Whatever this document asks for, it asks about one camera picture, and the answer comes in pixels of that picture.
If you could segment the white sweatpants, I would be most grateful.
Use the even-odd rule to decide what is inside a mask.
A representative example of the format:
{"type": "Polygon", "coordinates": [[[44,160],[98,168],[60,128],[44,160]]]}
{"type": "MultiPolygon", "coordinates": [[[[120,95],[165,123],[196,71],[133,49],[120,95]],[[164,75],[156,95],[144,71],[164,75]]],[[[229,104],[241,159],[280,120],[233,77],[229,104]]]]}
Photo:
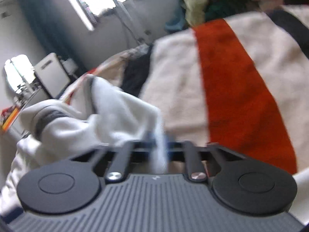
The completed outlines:
{"type": "Polygon", "coordinates": [[[24,174],[97,145],[121,147],[149,136],[155,146],[150,168],[163,173],[168,167],[160,110],[100,77],[87,75],[70,104],[46,100],[27,107],[21,122],[30,134],[17,143],[1,190],[1,215],[20,206],[16,188],[24,174]]]}

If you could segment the striped bed blanket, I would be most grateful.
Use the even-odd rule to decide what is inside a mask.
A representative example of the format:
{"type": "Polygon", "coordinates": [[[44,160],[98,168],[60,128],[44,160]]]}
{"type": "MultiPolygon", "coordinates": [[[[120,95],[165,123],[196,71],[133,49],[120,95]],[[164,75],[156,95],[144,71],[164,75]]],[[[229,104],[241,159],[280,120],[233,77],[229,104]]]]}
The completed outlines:
{"type": "Polygon", "coordinates": [[[160,39],[141,100],[165,128],[292,174],[308,222],[308,6],[251,12],[160,39]]]}

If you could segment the white black chair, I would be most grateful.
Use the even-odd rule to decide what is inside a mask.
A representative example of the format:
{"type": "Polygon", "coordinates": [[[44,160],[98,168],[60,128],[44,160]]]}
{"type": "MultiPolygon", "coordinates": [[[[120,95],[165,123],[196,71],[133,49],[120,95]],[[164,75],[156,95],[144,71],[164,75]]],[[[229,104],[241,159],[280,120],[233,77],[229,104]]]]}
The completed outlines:
{"type": "Polygon", "coordinates": [[[52,52],[34,66],[35,75],[50,98],[60,98],[76,79],[78,67],[71,59],[63,60],[52,52]]]}

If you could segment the garment steamer stand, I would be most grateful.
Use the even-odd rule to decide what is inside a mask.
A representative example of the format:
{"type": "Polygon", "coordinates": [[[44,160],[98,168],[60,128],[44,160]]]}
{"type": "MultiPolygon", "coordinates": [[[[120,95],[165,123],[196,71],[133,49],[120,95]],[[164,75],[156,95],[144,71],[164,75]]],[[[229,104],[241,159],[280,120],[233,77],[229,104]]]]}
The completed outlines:
{"type": "Polygon", "coordinates": [[[125,0],[129,8],[119,0],[111,0],[114,2],[113,8],[115,15],[119,19],[122,26],[130,33],[136,44],[150,45],[153,41],[153,35],[150,24],[142,12],[136,7],[134,0],[125,0]]]}

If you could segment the white dressing table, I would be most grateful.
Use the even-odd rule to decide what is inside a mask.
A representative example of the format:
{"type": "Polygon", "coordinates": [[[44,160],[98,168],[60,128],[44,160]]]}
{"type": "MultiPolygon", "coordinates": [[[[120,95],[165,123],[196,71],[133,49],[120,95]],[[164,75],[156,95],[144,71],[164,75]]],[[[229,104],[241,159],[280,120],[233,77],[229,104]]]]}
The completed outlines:
{"type": "Polygon", "coordinates": [[[36,103],[49,99],[47,93],[40,87],[33,95],[26,101],[24,106],[19,109],[19,114],[13,124],[9,127],[7,132],[2,132],[2,136],[14,140],[20,140],[26,133],[26,127],[21,122],[21,112],[27,107],[36,103]]]}

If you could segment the orange box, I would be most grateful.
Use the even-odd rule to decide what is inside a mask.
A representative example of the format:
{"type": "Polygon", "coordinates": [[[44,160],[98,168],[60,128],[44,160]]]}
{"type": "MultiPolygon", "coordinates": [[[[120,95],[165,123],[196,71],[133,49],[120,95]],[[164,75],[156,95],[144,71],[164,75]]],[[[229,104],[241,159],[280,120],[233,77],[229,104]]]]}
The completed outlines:
{"type": "Polygon", "coordinates": [[[19,108],[14,108],[13,111],[4,119],[2,123],[2,132],[7,132],[19,114],[19,108]]]}

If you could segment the right teal curtain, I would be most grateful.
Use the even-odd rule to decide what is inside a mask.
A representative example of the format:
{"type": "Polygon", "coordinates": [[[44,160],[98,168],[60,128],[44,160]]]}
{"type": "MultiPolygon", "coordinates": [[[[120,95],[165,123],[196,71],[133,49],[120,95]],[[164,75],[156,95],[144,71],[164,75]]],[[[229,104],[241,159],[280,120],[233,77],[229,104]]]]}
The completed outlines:
{"type": "Polygon", "coordinates": [[[166,22],[165,31],[168,34],[174,34],[176,32],[183,31],[188,28],[188,23],[185,19],[186,9],[182,6],[184,4],[183,0],[176,0],[176,7],[172,18],[166,22]]]}

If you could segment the teal curtain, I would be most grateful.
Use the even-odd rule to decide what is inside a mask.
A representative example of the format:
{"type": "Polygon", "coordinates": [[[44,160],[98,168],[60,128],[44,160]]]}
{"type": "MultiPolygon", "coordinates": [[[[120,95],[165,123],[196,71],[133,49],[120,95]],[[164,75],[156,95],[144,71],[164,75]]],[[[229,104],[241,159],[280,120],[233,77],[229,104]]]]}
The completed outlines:
{"type": "Polygon", "coordinates": [[[77,65],[77,73],[87,71],[73,49],[64,24],[52,0],[17,0],[31,30],[47,54],[54,52],[64,59],[71,58],[77,65]]]}
{"type": "Polygon", "coordinates": [[[184,4],[183,0],[176,0],[176,7],[172,18],[166,22],[165,31],[168,34],[174,34],[176,32],[183,31],[188,28],[188,23],[185,19],[186,9],[182,6],[184,4]]]}

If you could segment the vanity mirror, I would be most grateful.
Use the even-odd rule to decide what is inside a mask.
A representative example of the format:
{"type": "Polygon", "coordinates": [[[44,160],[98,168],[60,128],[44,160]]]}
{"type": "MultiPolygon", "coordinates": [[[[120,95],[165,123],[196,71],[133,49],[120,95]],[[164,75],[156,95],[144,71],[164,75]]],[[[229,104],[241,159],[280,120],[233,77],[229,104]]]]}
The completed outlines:
{"type": "Polygon", "coordinates": [[[18,55],[5,61],[4,71],[12,90],[20,94],[22,89],[30,94],[34,93],[31,87],[35,80],[34,67],[26,55],[18,55]]]}

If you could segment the green garment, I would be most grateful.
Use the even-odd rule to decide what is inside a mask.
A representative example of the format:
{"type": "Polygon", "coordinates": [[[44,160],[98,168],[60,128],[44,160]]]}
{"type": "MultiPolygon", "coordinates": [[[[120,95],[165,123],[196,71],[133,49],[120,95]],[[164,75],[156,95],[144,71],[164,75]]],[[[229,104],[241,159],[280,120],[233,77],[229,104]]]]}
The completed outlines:
{"type": "Polygon", "coordinates": [[[240,0],[217,0],[208,4],[205,10],[205,22],[226,18],[247,11],[246,3],[240,0]]]}

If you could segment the left teal curtain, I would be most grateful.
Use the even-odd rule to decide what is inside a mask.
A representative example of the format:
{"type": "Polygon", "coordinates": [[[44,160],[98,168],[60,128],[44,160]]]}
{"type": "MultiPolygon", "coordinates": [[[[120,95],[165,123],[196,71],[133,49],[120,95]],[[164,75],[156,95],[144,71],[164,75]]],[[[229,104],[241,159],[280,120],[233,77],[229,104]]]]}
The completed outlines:
{"type": "Polygon", "coordinates": [[[71,58],[77,65],[77,73],[87,71],[73,49],[64,24],[52,0],[17,0],[31,30],[47,54],[54,52],[64,59],[71,58]]]}

